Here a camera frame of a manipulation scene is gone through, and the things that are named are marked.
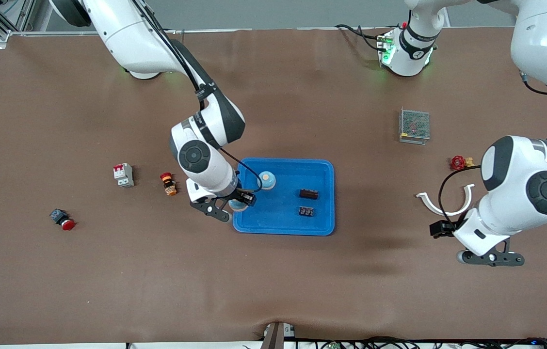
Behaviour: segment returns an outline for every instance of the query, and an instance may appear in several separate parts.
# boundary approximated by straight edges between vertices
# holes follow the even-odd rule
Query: black electronic component
[[[319,192],[317,190],[302,189],[300,190],[300,197],[316,200],[319,198]]]
[[[314,208],[300,206],[300,216],[314,216]]]

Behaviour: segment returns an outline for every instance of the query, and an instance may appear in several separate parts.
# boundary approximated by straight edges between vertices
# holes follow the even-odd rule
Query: brown tabletop
[[[98,37],[12,37],[0,50],[0,344],[251,340],[273,321],[298,336],[547,337],[547,225],[518,234],[519,268],[461,265],[415,197],[436,199],[453,155],[480,161],[504,135],[547,136],[547,96],[509,57],[512,29],[447,29],[413,78],[380,69],[339,31],[187,34],[241,108],[238,157],[327,159],[328,237],[240,234],[168,197],[185,181],[171,127],[198,108],[178,73],[138,81]],[[401,108],[431,113],[426,146],[398,142]],[[112,166],[136,168],[119,188]],[[447,186],[448,209],[476,183]],[[67,210],[63,232],[48,217]]]

